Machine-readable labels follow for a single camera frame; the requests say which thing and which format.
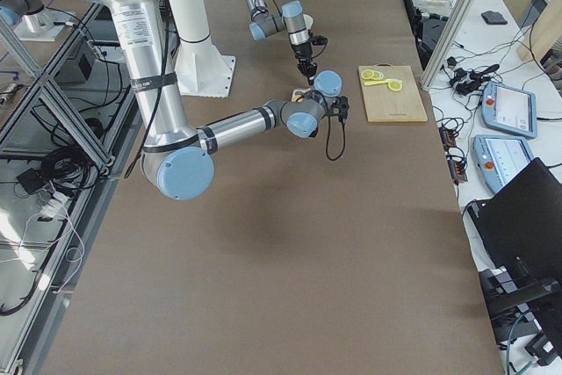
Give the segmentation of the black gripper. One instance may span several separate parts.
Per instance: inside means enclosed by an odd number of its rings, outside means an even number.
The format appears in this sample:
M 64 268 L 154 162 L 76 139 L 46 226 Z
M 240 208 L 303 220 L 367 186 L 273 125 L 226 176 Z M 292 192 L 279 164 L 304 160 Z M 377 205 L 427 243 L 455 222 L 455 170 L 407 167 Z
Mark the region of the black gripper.
M 317 72 L 317 64 L 313 60 L 313 48 L 310 41 L 301 44 L 292 44 L 295 58 L 298 60 L 297 68 L 302 76 L 306 76 L 309 86 L 313 86 Z

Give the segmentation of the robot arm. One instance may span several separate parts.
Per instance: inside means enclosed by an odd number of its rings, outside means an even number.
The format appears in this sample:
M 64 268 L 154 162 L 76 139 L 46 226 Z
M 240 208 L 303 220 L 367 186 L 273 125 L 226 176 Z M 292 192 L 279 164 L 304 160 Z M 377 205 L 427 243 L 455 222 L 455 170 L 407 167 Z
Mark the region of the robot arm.
M 212 156 L 221 148 L 281 125 L 309 138 L 322 121 L 347 119 L 341 77 L 319 71 L 315 63 L 313 48 L 326 40 L 310 32 L 297 1 L 270 13 L 263 0 L 245 0 L 253 38 L 286 32 L 307 88 L 294 100 L 271 100 L 198 128 L 188 122 L 183 96 L 226 97 L 235 66 L 234 57 L 221 54 L 212 42 L 204 0 L 87 1 L 102 4 L 112 15 L 146 127 L 135 162 L 169 198 L 202 194 L 213 180 Z
M 249 30 L 254 40 L 261 41 L 276 33 L 286 31 L 298 61 L 297 68 L 310 86 L 317 73 L 313 57 L 313 33 L 306 22 L 300 1 L 284 4 L 281 8 L 275 0 L 245 0 L 249 9 Z

